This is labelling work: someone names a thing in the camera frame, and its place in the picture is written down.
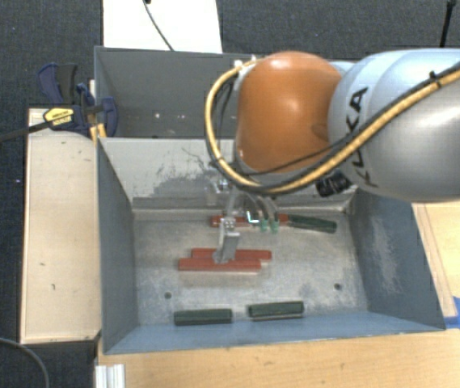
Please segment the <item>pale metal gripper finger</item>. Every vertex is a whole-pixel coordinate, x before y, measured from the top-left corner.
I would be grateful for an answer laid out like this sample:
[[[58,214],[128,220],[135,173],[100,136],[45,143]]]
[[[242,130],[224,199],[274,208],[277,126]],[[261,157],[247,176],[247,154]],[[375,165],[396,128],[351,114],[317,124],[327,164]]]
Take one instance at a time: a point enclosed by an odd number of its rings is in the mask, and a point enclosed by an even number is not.
[[[234,217],[224,217],[221,219],[219,225],[219,235],[216,251],[213,255],[213,261],[216,264],[224,264],[223,262],[223,238],[226,232],[235,231],[235,218]]]
[[[224,263],[235,260],[239,239],[240,239],[239,232],[228,231],[225,233],[224,238],[223,238],[223,262]]]

